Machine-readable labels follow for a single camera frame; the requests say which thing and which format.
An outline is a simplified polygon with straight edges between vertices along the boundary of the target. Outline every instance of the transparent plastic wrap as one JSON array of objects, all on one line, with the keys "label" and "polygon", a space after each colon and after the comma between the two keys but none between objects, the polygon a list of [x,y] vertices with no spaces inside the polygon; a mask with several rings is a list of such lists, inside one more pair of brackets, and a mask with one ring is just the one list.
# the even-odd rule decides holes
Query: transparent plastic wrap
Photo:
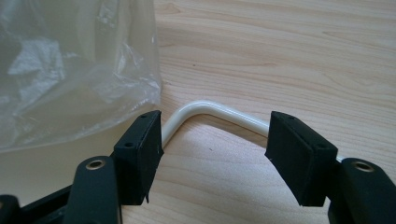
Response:
[{"label": "transparent plastic wrap", "polygon": [[152,0],[0,0],[0,151],[97,133],[160,95]]}]

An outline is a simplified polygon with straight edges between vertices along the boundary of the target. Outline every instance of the wooden table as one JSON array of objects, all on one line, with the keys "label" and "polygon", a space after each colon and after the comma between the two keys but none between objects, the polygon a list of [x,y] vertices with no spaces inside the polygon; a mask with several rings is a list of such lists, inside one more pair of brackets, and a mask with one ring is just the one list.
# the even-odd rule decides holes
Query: wooden table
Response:
[{"label": "wooden table", "polygon": [[[155,9],[163,122],[199,99],[265,120],[289,113],[396,182],[394,1],[155,0]],[[18,164],[11,181],[0,172],[2,192],[28,203],[70,184],[73,171],[56,173],[80,163],[68,155],[107,155],[129,124],[2,155],[1,169]],[[328,223],[329,202],[300,207],[265,145],[221,119],[187,120],[164,149],[150,203],[124,207],[124,223]]]}]

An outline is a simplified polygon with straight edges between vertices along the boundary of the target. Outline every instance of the metal grommet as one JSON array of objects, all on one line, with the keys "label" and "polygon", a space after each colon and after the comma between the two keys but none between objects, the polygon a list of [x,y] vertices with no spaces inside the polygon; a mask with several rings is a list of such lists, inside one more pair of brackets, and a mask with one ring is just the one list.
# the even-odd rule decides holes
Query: metal grommet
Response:
[{"label": "metal grommet", "polygon": [[352,164],[356,169],[363,172],[371,173],[375,170],[373,166],[363,161],[353,161]]},{"label": "metal grommet", "polygon": [[100,169],[100,168],[104,167],[105,164],[106,164],[105,161],[97,160],[97,161],[91,161],[91,162],[88,163],[85,167],[86,167],[88,170],[97,170],[97,169]]}]

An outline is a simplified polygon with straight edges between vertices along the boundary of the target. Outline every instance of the light wood surface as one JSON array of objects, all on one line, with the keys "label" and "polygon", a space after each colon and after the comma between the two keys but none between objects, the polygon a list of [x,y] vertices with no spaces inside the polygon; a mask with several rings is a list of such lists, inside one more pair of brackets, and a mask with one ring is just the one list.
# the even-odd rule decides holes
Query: light wood surface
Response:
[{"label": "light wood surface", "polygon": [[[266,120],[289,113],[396,182],[395,1],[155,0],[155,9],[163,122],[199,99]],[[131,122],[2,154],[1,193],[27,204],[70,184]],[[164,149],[150,203],[124,206],[124,223],[328,223],[329,202],[300,207],[265,145],[220,119],[189,119]]]}]

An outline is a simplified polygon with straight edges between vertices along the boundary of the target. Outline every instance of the white curved tube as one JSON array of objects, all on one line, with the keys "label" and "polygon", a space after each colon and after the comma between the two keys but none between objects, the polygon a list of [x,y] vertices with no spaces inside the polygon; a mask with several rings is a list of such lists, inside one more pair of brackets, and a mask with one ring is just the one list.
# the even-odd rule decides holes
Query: white curved tube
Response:
[{"label": "white curved tube", "polygon": [[166,146],[169,139],[186,119],[199,114],[207,114],[219,119],[224,119],[265,137],[268,136],[268,122],[254,118],[251,115],[245,114],[226,105],[200,100],[183,105],[171,116],[171,118],[169,118],[168,121],[166,121],[162,127],[163,147]]}]

